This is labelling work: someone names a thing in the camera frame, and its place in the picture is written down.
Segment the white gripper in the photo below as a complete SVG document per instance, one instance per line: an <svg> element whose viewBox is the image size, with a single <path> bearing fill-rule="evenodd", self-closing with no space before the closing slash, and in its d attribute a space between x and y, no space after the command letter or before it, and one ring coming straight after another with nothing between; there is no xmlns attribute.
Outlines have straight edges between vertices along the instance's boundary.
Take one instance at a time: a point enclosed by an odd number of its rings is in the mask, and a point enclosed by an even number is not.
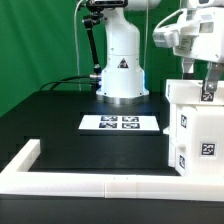
<svg viewBox="0 0 224 224"><path fill-rule="evenodd" d="M194 59L208 61L203 90L214 93L224 73L224 8L189 10L179 16L177 25L179 45L173 53L186 57L182 59L182 78L194 78Z"/></svg>

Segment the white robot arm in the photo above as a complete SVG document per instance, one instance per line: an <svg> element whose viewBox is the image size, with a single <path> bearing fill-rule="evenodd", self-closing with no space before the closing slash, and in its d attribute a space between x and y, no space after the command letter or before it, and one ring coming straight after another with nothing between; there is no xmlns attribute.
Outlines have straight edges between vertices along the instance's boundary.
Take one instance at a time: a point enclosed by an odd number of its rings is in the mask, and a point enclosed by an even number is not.
<svg viewBox="0 0 224 224"><path fill-rule="evenodd" d="M126 10L148 11L161 0L80 0L90 14L83 18L100 100L116 104L145 99L145 72L139 64L140 33L125 17ZM208 63L203 98L217 91L224 74L224 0L180 0L174 24L161 21L153 31L156 46L171 48L182 58L183 77L193 74L196 60Z"/></svg>

